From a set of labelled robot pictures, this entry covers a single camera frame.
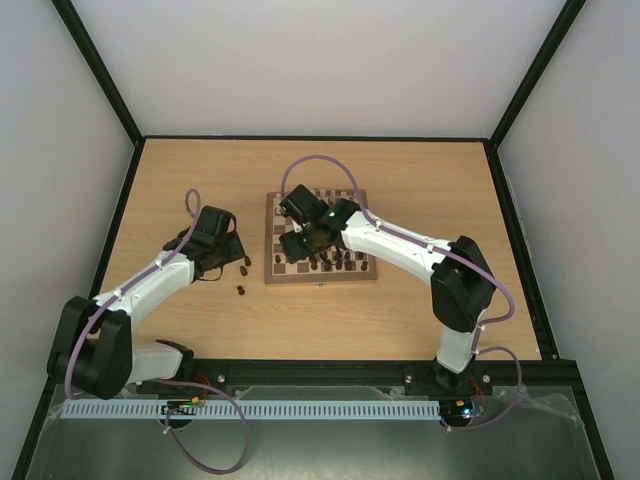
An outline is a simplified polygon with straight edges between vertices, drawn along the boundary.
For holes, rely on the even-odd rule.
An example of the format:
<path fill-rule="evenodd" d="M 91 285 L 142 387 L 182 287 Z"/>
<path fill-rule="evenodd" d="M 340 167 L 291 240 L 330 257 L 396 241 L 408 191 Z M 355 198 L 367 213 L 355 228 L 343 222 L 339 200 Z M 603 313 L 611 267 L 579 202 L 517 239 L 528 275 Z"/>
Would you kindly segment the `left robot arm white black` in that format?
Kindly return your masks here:
<path fill-rule="evenodd" d="M 171 295 L 244 256 L 235 216 L 203 207 L 133 277 L 64 305 L 47 361 L 49 378 L 67 395 L 79 389 L 100 399 L 115 397 L 129 384 L 186 379 L 193 371 L 191 349 L 169 340 L 137 344 L 133 335 Z"/>

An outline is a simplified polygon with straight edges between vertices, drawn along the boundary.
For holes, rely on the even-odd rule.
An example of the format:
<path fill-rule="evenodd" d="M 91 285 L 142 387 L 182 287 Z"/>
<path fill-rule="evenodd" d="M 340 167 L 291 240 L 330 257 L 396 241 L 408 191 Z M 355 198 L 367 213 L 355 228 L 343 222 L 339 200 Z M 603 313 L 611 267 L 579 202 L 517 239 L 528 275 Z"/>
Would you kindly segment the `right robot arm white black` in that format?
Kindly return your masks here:
<path fill-rule="evenodd" d="M 294 229 L 279 237 L 286 260 L 293 264 L 336 248 L 386 261 L 425 282 L 432 310 L 443 325 L 433 376 L 441 388 L 455 392 L 471 379 L 480 320 L 495 286 L 478 245 L 461 236 L 455 242 L 420 236 L 386 224 L 355 200 L 333 204 L 317 198 L 300 184 L 279 202 Z"/>

